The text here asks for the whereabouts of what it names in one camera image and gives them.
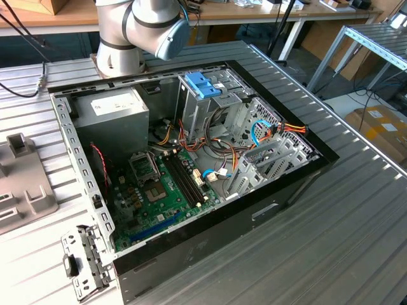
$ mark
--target ram slot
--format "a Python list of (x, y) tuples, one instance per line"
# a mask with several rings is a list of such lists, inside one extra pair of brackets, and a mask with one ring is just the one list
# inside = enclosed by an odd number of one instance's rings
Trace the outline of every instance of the ram slot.
[(204, 197), (192, 181), (190, 175), (188, 175), (181, 160), (176, 155), (164, 157), (162, 160), (179, 190), (186, 198), (188, 206), (190, 208), (195, 208), (197, 203), (203, 203), (205, 201)]

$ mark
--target desk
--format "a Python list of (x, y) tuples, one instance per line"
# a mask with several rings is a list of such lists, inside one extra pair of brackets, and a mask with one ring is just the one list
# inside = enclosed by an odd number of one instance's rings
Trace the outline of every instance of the desk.
[[(399, 304), (407, 291), (403, 170), (241, 41), (186, 47), (169, 62), (146, 56), (152, 71), (218, 60), (238, 60), (340, 159), (295, 205), (132, 305)], [(100, 79), (90, 59), (47, 64), (47, 71), (50, 86)], [(19, 93), (30, 92), (40, 73), (41, 65), (0, 70)], [(24, 99), (0, 90), (0, 144), (17, 132), (33, 139), (59, 210), (0, 236), (2, 304), (75, 305), (60, 237), (92, 219), (46, 92)], [(112, 284), (87, 304), (122, 304), (120, 292)]]
[[(200, 25), (222, 25), (222, 24), (255, 24), (274, 22), (277, 12), (269, 13), (262, 6), (253, 8), (241, 8), (233, 2), (203, 3)], [(21, 21), (33, 34), (60, 34), (70, 32), (97, 32), (99, 30), (97, 11), (92, 0), (70, 0), (57, 16), (50, 16), (31, 11), (15, 10)], [(1, 11), (6, 18), (13, 20), (8, 11)], [(373, 8), (371, 11), (357, 10), (356, 12), (337, 13), (319, 4), (318, 0), (312, 0), (312, 4), (306, 5), (304, 10), (294, 11), (288, 18), (294, 22), (293, 29), (287, 39), (286, 45), (280, 54), (279, 60), (286, 60), (294, 42), (298, 37), (304, 23), (312, 20), (348, 20), (365, 19), (367, 24), (373, 23), (382, 11)], [(197, 24), (197, 18), (190, 16), (190, 24)], [(17, 33), (0, 20), (0, 36), (13, 36)]]

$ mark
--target blue drive bay latch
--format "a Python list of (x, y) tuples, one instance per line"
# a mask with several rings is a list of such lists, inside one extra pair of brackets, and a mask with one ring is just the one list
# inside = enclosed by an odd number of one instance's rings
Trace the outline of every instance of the blue drive bay latch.
[(201, 98), (216, 97), (222, 94), (221, 90), (216, 89), (201, 72), (185, 74), (187, 82), (198, 92)]

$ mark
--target ribbed metal surface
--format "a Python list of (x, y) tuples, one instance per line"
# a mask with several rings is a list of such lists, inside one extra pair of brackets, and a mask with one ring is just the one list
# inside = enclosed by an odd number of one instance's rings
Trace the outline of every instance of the ribbed metal surface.
[[(147, 58), (155, 71), (238, 60), (341, 158), (293, 207), (135, 304), (397, 304), (405, 296), (405, 177), (242, 42), (186, 48), (170, 62)], [(53, 85), (98, 78), (90, 60), (53, 64), (49, 71)], [(3, 69), (0, 79), (27, 92), (39, 73), (39, 65)], [(45, 93), (22, 100), (0, 91), (0, 142), (17, 131), (39, 148), (60, 210), (0, 236), (2, 298), (5, 304), (75, 304), (59, 238), (91, 219)], [(112, 286), (90, 304), (120, 304), (120, 294)]]
[(371, 24), (347, 27), (345, 33), (399, 69), (407, 69), (407, 32), (387, 24)]

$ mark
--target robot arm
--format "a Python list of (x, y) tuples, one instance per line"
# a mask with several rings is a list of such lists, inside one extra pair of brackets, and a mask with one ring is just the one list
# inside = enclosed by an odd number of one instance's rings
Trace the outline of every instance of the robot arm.
[(174, 58), (189, 39), (190, 27), (179, 16), (177, 0), (97, 0), (99, 70), (109, 76), (139, 74), (142, 51)]

